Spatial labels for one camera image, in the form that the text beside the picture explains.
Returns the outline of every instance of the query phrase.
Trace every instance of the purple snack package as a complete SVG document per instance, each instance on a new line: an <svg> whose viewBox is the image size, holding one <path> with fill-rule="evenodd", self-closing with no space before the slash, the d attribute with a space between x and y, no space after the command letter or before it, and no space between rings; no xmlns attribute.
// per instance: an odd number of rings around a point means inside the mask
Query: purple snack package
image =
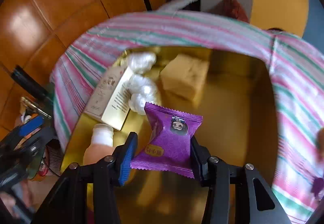
<svg viewBox="0 0 324 224"><path fill-rule="evenodd" d="M193 178L190 139L203 117L148 102L144 110L152 127L151 139L131 161L131 168L171 171Z"/></svg>

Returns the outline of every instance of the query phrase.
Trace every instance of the white bottle cap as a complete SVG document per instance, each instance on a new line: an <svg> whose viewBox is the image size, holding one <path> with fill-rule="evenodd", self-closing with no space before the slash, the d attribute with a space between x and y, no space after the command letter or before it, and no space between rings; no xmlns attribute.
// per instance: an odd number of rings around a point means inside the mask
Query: white bottle cap
<svg viewBox="0 0 324 224"><path fill-rule="evenodd" d="M114 129L111 126L103 123L96 124L93 127L91 144L107 145L112 147L113 135Z"/></svg>

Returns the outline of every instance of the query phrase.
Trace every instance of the striped fabric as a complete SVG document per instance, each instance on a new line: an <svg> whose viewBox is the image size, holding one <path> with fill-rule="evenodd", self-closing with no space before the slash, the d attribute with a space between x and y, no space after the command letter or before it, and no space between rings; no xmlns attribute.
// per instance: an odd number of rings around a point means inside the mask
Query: striped fabric
<svg viewBox="0 0 324 224"><path fill-rule="evenodd" d="M265 62L279 119L272 188L291 222L305 223L317 206L312 182L323 175L316 134L324 127L324 55L292 34L187 11L131 13L103 22L75 40L52 73L54 121L62 149L106 68L125 49L152 45L204 46Z"/></svg>

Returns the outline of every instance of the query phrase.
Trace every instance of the orange bottle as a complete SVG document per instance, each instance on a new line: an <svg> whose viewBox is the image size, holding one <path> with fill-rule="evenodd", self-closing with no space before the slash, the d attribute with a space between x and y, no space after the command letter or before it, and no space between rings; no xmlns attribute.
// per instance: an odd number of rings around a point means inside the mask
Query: orange bottle
<svg viewBox="0 0 324 224"><path fill-rule="evenodd" d="M93 127L91 144L83 156L83 165L95 164L105 156L112 155L115 150L112 147L113 135L114 130L111 126L103 123L96 124Z"/></svg>

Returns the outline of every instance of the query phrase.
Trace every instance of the silver bolt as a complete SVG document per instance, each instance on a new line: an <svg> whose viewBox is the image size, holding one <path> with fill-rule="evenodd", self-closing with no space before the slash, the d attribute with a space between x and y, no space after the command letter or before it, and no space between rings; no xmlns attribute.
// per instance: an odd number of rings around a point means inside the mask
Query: silver bolt
<svg viewBox="0 0 324 224"><path fill-rule="evenodd" d="M212 163L218 163L219 159L217 156L211 156L209 158L209 161L212 162Z"/></svg>
<svg viewBox="0 0 324 224"><path fill-rule="evenodd" d="M254 165L253 165L253 164L246 164L246 165L245 165L245 168L246 168L247 170L253 170L253 169L254 169Z"/></svg>
<svg viewBox="0 0 324 224"><path fill-rule="evenodd" d="M78 163L71 163L71 164L69 165L69 168L70 168L70 169L76 169L78 166L79 166Z"/></svg>
<svg viewBox="0 0 324 224"><path fill-rule="evenodd" d="M114 157L113 157L112 155L107 155L107 156L105 157L105 161L106 161L107 163L111 163L113 160L114 160Z"/></svg>

